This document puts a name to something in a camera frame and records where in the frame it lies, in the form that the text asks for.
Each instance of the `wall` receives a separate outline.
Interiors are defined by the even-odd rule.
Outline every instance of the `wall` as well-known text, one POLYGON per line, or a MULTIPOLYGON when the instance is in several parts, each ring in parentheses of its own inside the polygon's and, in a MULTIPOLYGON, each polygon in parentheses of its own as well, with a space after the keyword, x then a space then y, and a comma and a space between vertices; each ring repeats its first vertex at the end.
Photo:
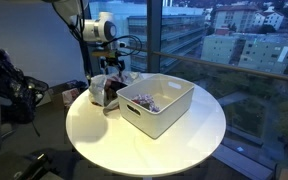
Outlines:
POLYGON ((25 75, 50 86, 85 81, 79 44, 49 3, 0 2, 0 46, 25 75))

